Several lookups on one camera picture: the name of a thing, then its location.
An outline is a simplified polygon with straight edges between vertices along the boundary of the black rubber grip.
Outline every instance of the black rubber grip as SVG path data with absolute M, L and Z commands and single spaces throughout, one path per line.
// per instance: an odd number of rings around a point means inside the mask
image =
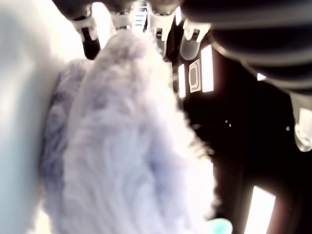
M 86 40 L 86 42 L 82 43 L 84 54 L 90 60 L 94 60 L 95 57 L 98 55 L 98 52 L 101 49 L 99 40 Z

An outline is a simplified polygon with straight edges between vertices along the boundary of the dark ceiling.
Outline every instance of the dark ceiling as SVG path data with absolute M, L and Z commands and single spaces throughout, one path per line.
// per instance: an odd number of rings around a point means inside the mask
M 182 25 L 173 24 L 167 45 L 174 77 L 179 65 L 185 64 L 188 74 L 188 65 L 200 58 L 184 61 L 178 55 Z M 202 47 L 208 44 L 205 37 Z M 235 234 L 244 233 L 257 185 L 276 195 L 267 234 L 310 233 L 312 153 L 302 153 L 295 145 L 289 96 L 257 81 L 216 50 L 213 65 L 214 91 L 190 93 L 185 82 L 186 97 L 180 104 L 191 124 L 200 126 L 196 131 L 201 139 L 215 150 L 216 193 L 222 200 L 216 216 L 229 219 Z

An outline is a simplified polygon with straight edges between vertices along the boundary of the fur tuft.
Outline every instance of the fur tuft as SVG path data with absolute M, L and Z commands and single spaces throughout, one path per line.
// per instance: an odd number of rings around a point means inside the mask
M 83 77 L 60 113 L 55 154 L 54 107 L 47 126 L 42 168 L 55 234 L 197 233 L 204 212 L 212 214 L 212 167 L 152 37 L 119 31 Z

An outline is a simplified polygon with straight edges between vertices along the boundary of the white bracket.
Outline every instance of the white bracket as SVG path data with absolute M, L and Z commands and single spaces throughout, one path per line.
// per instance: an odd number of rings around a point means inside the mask
M 82 32 L 83 28 L 88 28 L 91 40 L 96 40 L 98 38 L 97 23 L 92 13 L 85 19 L 70 20 L 70 22 L 73 24 L 75 30 L 79 33 L 83 42 L 85 42 L 85 38 Z
M 110 15 L 116 30 L 120 28 L 132 28 L 136 18 L 136 13 L 133 7 L 131 8 L 130 12 L 110 12 Z
M 175 18 L 175 14 L 175 11 L 173 11 L 170 15 L 160 15 L 153 12 L 152 8 L 150 7 L 147 20 L 150 32 L 156 36 L 157 29 L 162 29 L 161 40 L 166 41 L 171 29 L 171 25 Z
M 210 26 L 211 26 L 210 23 L 197 23 L 186 19 L 183 24 L 185 39 L 191 40 L 194 34 L 194 30 L 199 30 L 196 42 L 201 42 L 204 36 L 208 33 Z

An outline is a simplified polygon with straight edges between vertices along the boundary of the white plastic clip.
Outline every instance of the white plastic clip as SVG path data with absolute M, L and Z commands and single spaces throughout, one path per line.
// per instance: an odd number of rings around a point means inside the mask
M 110 12 L 110 15 L 116 30 L 120 28 L 132 28 L 136 18 L 136 13 L 133 7 L 130 12 Z
M 161 29 L 161 40 L 166 41 L 175 18 L 175 14 L 175 11 L 168 15 L 157 14 L 150 7 L 147 20 L 150 32 L 152 32 L 153 35 L 156 35 L 157 31 Z
M 312 111 L 300 108 L 299 122 L 295 125 L 295 134 L 305 146 L 305 152 L 312 149 Z
M 199 30 L 196 42 L 201 42 L 204 36 L 208 33 L 210 26 L 210 23 L 197 23 L 186 19 L 183 24 L 185 39 L 191 40 L 194 34 L 194 30 Z
M 85 19 L 71 20 L 70 22 L 73 24 L 75 30 L 79 33 L 80 38 L 83 42 L 86 41 L 82 32 L 83 28 L 88 28 L 91 40 L 96 40 L 98 38 L 97 23 L 93 14 L 90 14 L 90 16 Z

